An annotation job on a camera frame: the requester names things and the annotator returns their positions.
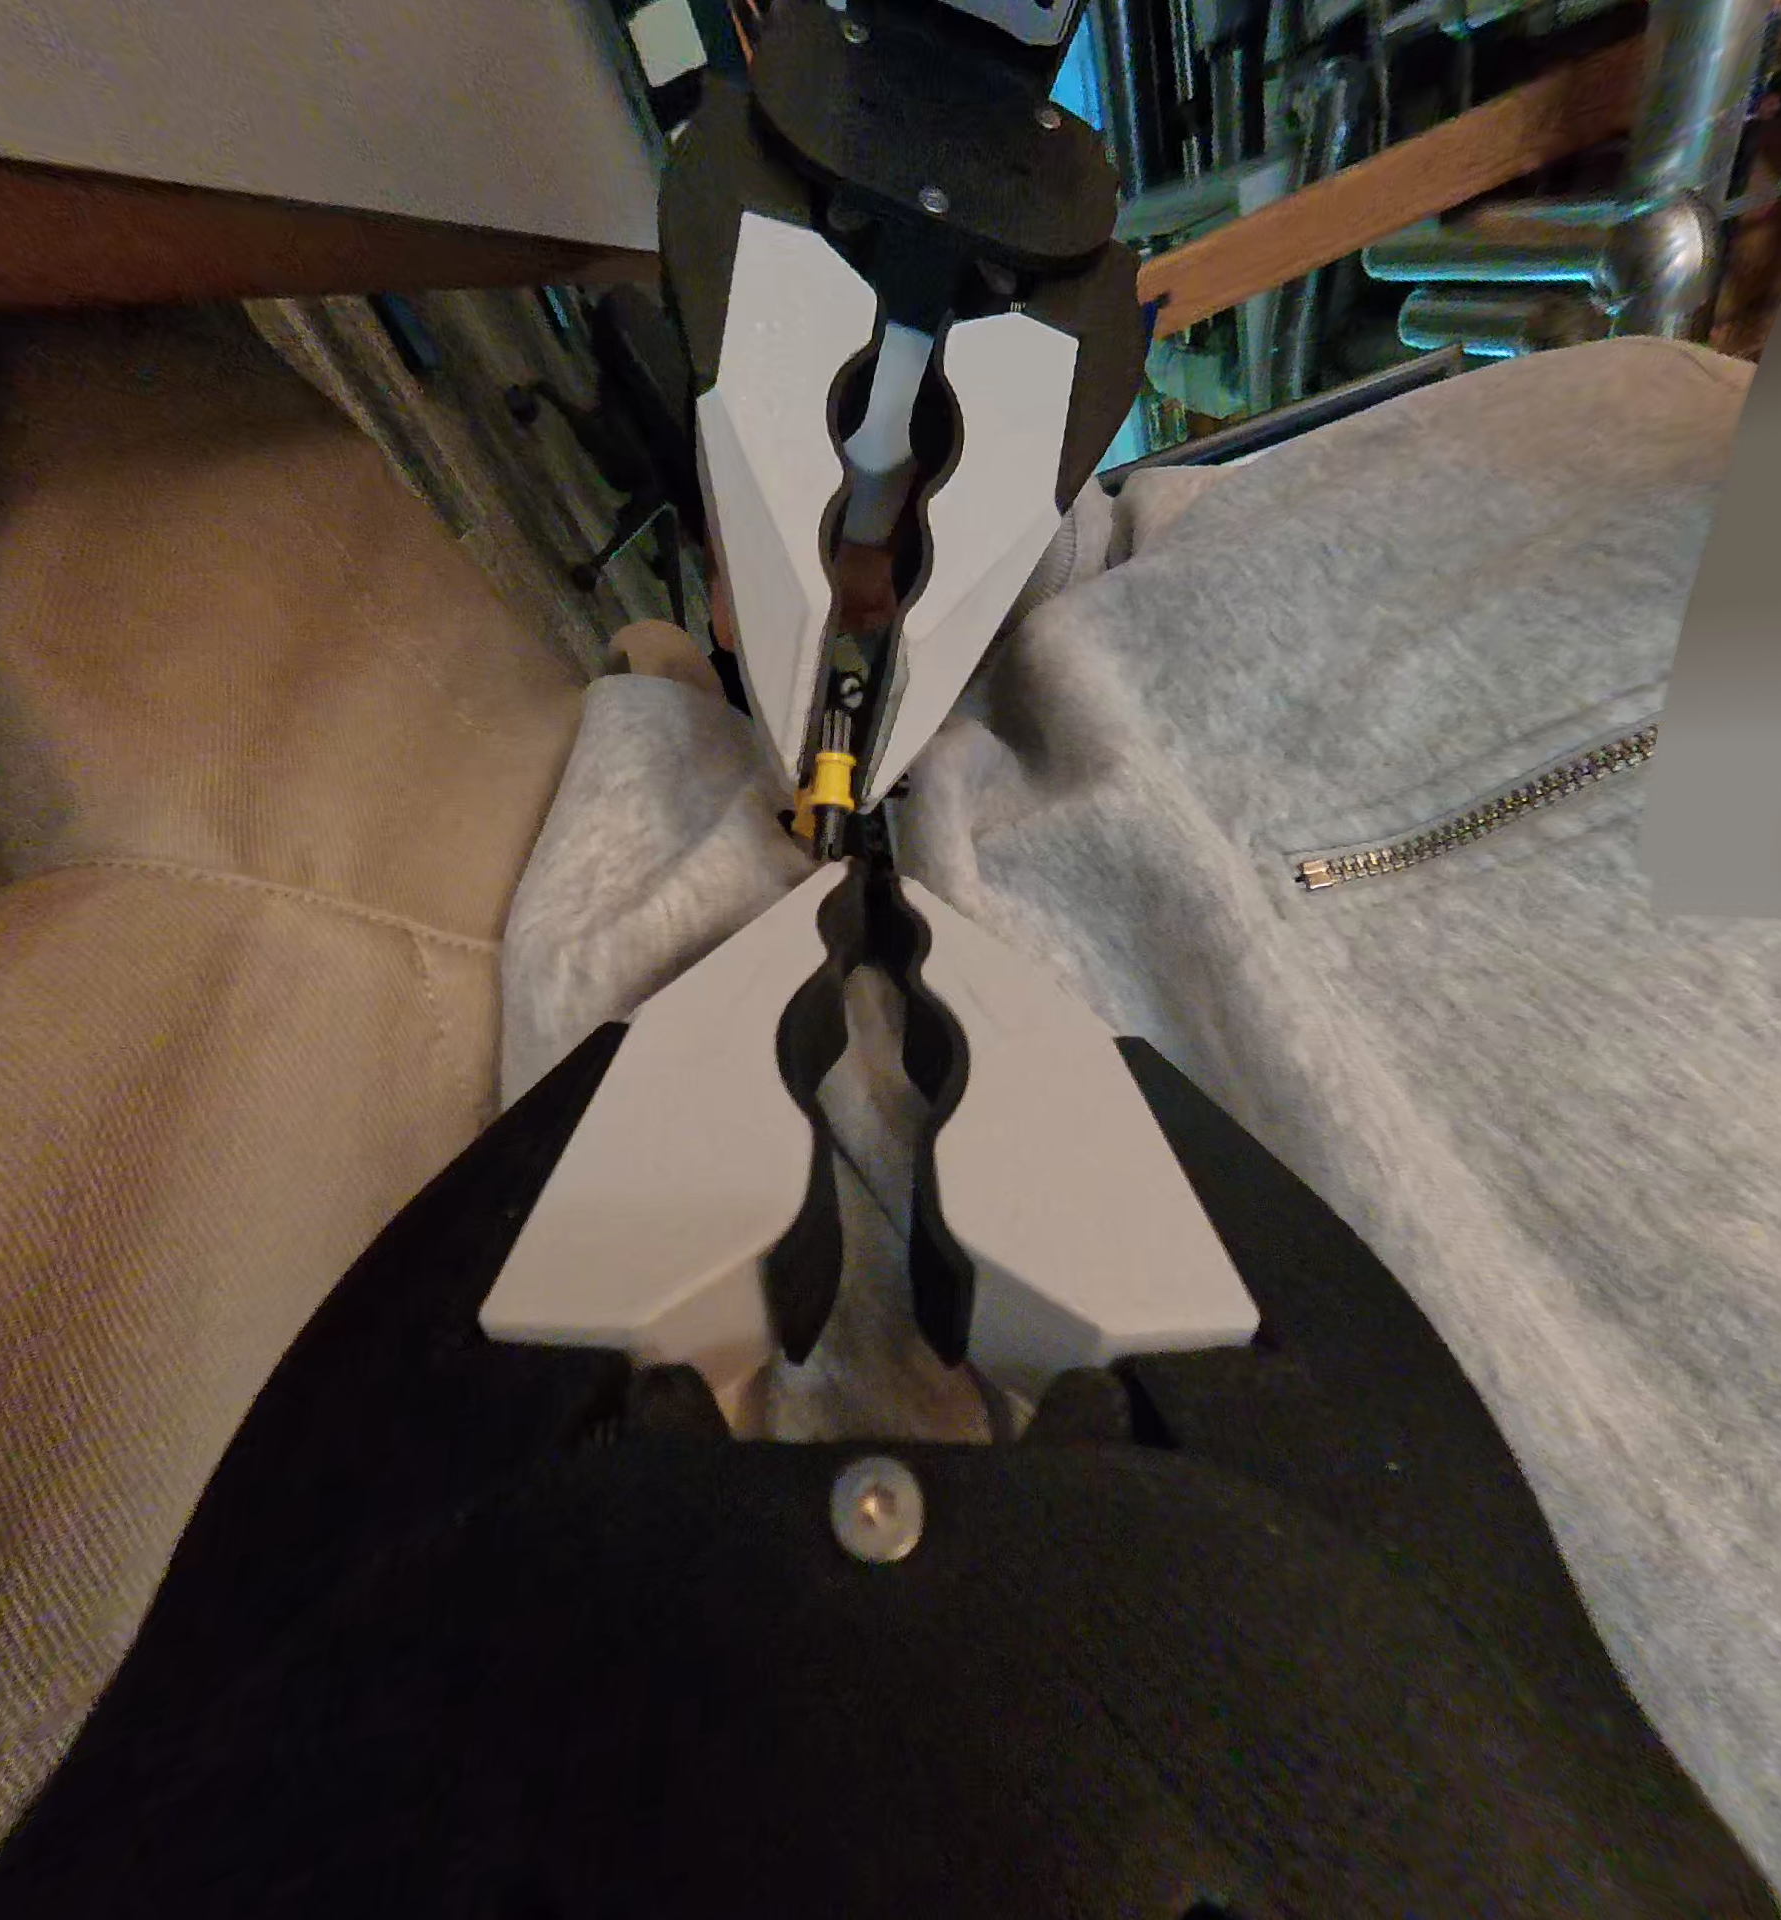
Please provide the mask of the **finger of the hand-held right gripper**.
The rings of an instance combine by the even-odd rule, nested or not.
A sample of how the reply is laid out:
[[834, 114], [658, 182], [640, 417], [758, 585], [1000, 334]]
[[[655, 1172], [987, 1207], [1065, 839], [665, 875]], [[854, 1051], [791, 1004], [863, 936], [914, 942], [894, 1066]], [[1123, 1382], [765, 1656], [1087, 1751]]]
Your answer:
[[925, 576], [902, 607], [893, 684], [860, 769], [865, 806], [940, 730], [1062, 523], [1075, 354], [1075, 336], [1021, 312], [947, 331], [942, 380], [958, 448], [924, 504]]
[[786, 783], [815, 754], [834, 636], [831, 530], [848, 503], [841, 401], [872, 382], [885, 313], [815, 228], [746, 210], [700, 465], [752, 714]]

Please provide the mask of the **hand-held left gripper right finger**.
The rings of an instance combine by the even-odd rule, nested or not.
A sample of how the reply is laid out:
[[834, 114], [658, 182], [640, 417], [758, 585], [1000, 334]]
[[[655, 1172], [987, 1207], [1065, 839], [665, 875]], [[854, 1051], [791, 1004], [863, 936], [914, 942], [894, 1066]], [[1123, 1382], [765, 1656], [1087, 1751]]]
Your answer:
[[1110, 1027], [914, 879], [879, 879], [924, 1102], [910, 1275], [928, 1346], [977, 1373], [1238, 1348], [1262, 1310]]

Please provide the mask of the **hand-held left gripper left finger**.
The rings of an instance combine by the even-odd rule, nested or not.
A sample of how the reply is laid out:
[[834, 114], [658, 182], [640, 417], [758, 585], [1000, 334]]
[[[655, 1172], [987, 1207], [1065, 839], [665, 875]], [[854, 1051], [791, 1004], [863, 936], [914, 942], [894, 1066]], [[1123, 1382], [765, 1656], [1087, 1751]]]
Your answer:
[[818, 867], [646, 998], [547, 1173], [481, 1310], [500, 1341], [689, 1364], [732, 1391], [805, 1363], [841, 1274], [813, 1051], [786, 1066], [791, 1004], [844, 1051], [841, 974], [860, 867]]

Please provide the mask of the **yellow lego beam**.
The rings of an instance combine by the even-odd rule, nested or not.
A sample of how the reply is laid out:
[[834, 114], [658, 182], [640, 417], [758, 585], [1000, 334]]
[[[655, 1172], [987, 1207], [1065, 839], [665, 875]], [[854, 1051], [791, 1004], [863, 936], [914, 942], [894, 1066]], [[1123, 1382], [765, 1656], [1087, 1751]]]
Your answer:
[[807, 783], [786, 814], [791, 834], [818, 861], [845, 856], [856, 803], [856, 754], [845, 749], [820, 749]]

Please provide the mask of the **grey zip hoodie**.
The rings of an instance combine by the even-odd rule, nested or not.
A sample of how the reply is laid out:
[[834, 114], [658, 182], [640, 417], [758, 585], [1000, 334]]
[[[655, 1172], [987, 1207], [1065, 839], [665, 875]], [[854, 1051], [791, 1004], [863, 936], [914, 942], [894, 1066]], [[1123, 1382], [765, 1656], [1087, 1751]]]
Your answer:
[[901, 847], [1405, 1285], [1781, 1902], [1781, 921], [1652, 905], [1648, 764], [1293, 878], [1658, 719], [1754, 374], [1544, 352], [1086, 489]]

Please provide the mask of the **metal pipe rack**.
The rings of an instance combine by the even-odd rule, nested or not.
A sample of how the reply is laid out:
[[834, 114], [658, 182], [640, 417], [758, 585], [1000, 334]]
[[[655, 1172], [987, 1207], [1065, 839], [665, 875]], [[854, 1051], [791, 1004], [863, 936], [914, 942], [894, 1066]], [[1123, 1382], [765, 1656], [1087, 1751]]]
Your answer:
[[[1626, 160], [1640, 104], [1643, 40], [1646, 20], [1430, 131], [1154, 257], [1141, 268], [1139, 295], [1155, 336], [1167, 338], [1238, 310], [1606, 142], [1619, 140]], [[1781, 5], [1770, 5], [1761, 89], [1776, 74]]]

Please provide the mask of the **tan pants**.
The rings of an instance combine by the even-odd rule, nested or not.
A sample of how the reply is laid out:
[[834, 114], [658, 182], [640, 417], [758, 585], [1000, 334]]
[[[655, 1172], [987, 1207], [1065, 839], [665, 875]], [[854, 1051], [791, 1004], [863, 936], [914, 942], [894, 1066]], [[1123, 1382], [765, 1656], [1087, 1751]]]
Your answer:
[[240, 313], [0, 321], [0, 1838], [485, 1124], [576, 707]]

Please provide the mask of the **silver metal pipe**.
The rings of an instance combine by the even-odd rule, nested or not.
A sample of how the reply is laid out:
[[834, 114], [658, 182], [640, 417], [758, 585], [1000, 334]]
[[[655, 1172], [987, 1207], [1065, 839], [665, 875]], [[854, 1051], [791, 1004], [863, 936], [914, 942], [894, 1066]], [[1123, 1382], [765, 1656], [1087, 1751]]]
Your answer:
[[1606, 243], [1617, 338], [1707, 336], [1724, 264], [1726, 206], [1767, 60], [1770, 5], [1654, 1], [1637, 117], [1623, 163], [1623, 222]]

